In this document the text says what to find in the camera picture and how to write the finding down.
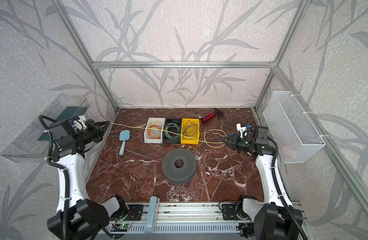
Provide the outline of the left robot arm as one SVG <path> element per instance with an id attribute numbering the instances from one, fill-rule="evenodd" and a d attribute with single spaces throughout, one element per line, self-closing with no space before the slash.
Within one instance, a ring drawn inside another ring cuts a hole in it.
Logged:
<path id="1" fill-rule="evenodd" d="M 40 115 L 39 121 L 49 136 L 46 162 L 59 174 L 57 213 L 48 219 L 47 228 L 61 240 L 94 239 L 110 219 L 121 219 L 129 213 L 119 195 L 97 203 L 90 200 L 86 189 L 86 145 L 101 142 L 111 123 L 86 120 L 84 116 L 56 121 Z"/>

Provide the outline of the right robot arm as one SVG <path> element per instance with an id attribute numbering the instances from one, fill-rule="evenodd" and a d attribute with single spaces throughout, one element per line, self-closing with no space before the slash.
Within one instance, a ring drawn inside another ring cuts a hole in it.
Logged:
<path id="1" fill-rule="evenodd" d="M 255 137 L 252 141 L 242 139 L 239 134 L 221 137 L 221 142 L 238 153 L 246 152 L 256 157 L 264 192 L 264 204 L 254 197 L 241 197 L 237 213 L 253 221 L 257 240 L 308 239 L 302 228 L 303 215 L 293 207 L 280 172 L 277 156 L 279 146 L 271 137 Z"/>

